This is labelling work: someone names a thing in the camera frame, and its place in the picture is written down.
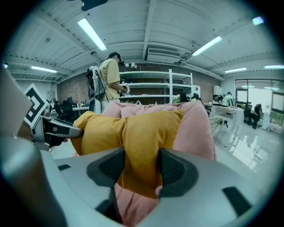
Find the metal shelving unit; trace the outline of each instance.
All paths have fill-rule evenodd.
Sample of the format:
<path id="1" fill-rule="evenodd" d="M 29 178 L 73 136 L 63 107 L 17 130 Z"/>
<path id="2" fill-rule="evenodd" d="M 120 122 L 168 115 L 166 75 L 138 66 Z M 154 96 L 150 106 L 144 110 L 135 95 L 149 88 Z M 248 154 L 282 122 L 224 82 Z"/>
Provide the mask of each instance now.
<path id="1" fill-rule="evenodd" d="M 129 71 L 129 72 L 121 72 L 121 79 L 136 79 L 136 78 L 162 78 L 163 83 L 153 83 L 153 82 L 143 82 L 143 83 L 129 83 L 130 88 L 164 88 L 164 94 L 142 94 L 142 95 L 127 95 L 121 98 L 156 98 L 156 97 L 164 97 L 170 98 L 170 102 L 173 102 L 173 88 L 178 89 L 187 89 L 192 87 L 192 73 L 190 75 L 173 73 L 171 69 L 169 72 L 160 72 L 160 71 Z M 186 84 L 174 84 L 173 79 L 176 80 L 184 80 L 186 78 L 190 78 L 190 85 Z M 166 94 L 166 89 L 169 88 L 170 94 Z"/>

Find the yellow towel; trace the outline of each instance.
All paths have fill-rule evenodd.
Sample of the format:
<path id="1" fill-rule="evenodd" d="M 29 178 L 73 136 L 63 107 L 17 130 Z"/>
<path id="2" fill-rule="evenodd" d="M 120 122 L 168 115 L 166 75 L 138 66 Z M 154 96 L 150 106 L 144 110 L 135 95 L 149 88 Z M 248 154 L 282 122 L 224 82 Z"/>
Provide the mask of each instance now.
<path id="1" fill-rule="evenodd" d="M 155 188 L 162 185 L 156 163 L 158 150 L 173 147 L 183 116 L 183 110 L 173 110 L 120 119 L 87 111 L 74 123 L 84 135 L 71 138 L 71 142 L 79 155 L 124 146 L 125 166 L 118 184 L 156 198 Z"/>

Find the brick wall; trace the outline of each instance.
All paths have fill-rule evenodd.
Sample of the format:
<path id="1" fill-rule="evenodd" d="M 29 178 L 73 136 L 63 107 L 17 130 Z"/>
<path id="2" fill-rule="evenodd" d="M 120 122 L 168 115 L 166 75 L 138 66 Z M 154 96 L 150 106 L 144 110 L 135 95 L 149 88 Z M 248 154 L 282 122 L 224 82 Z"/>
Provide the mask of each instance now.
<path id="1" fill-rule="evenodd" d="M 218 85 L 221 86 L 221 81 L 209 77 L 205 74 L 195 72 L 192 70 L 188 70 L 185 68 L 180 67 L 171 67 L 171 66 L 162 66 L 162 65 L 154 65 L 154 64 L 139 64 L 141 66 L 142 71 L 169 71 L 172 69 L 174 73 L 182 73 L 182 74 L 190 74 L 193 75 L 193 84 L 198 85 L 201 88 L 201 98 L 204 103 L 209 102 L 212 100 L 213 96 L 213 86 Z M 119 71 L 128 71 L 132 70 L 131 68 L 120 67 Z M 143 79 L 136 79 L 136 82 L 162 82 L 159 79 L 152 79 L 152 78 L 143 78 Z M 174 81 L 174 83 L 181 83 L 180 80 Z M 85 74 L 73 77 L 69 80 L 66 80 L 60 83 L 57 86 L 57 93 L 58 93 L 58 100 L 63 101 L 68 97 L 72 97 L 73 102 L 82 102 L 88 99 L 88 89 L 87 89 L 87 78 Z M 132 94 L 163 94 L 163 89 L 160 88 L 140 88 L 140 89 L 132 89 Z M 143 99 L 143 104 L 149 104 L 150 99 Z M 157 99 L 158 103 L 163 102 L 163 98 Z"/>

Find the fluorescent light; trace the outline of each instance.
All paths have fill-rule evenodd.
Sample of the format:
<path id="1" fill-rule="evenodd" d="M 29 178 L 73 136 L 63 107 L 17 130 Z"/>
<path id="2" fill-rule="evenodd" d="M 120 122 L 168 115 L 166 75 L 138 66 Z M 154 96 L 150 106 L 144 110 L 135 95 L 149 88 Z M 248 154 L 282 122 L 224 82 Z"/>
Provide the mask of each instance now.
<path id="1" fill-rule="evenodd" d="M 56 70 L 52 70 L 52 69 L 45 69 L 45 68 L 41 68 L 41 67 L 37 67 L 37 66 L 32 66 L 32 69 L 38 69 L 38 70 L 42 70 L 42 71 L 46 71 L 46 72 L 51 72 L 51 73 L 56 73 Z"/>
<path id="2" fill-rule="evenodd" d="M 284 65 L 265 66 L 265 69 L 284 69 Z"/>
<path id="3" fill-rule="evenodd" d="M 261 16 L 259 16 L 259 17 L 253 18 L 252 22 L 253 22 L 254 25 L 258 25 L 260 23 L 263 23 L 264 20 L 262 19 Z"/>
<path id="4" fill-rule="evenodd" d="M 107 47 L 103 44 L 97 33 L 85 18 L 78 21 L 77 24 L 87 33 L 101 51 L 107 50 Z"/>
<path id="5" fill-rule="evenodd" d="M 247 68 L 227 70 L 225 71 L 225 73 L 232 73 L 232 72 L 238 72 L 238 71 L 244 71 L 244 70 L 247 70 Z"/>
<path id="6" fill-rule="evenodd" d="M 264 87 L 265 89 L 279 90 L 277 87 Z"/>
<path id="7" fill-rule="evenodd" d="M 242 88 L 253 88 L 253 87 L 255 87 L 255 86 L 246 86 L 246 85 L 244 85 L 244 86 L 242 86 Z"/>
<path id="8" fill-rule="evenodd" d="M 203 51 L 207 50 L 209 47 L 213 46 L 214 44 L 220 42 L 222 40 L 221 37 L 216 37 L 215 39 L 213 39 L 212 41 L 210 41 L 209 43 L 205 44 L 203 47 L 199 48 L 197 51 L 195 51 L 192 56 L 196 56 L 199 55 L 200 53 L 202 53 Z"/>

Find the pink cloth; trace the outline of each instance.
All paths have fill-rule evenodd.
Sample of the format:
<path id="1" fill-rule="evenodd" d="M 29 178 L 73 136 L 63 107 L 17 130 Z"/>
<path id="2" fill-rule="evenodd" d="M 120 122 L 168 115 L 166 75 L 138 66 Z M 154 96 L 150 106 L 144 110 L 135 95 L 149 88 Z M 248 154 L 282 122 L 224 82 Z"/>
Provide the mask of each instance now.
<path id="1" fill-rule="evenodd" d="M 179 126 L 173 149 L 196 156 L 215 160 L 215 146 L 210 130 L 208 114 L 200 101 L 166 104 L 136 105 L 129 103 L 111 103 L 103 115 L 109 117 L 131 117 L 164 110 L 185 110 Z M 115 185 L 118 210 L 124 225 L 135 226 L 143 220 L 158 204 L 157 200 Z"/>

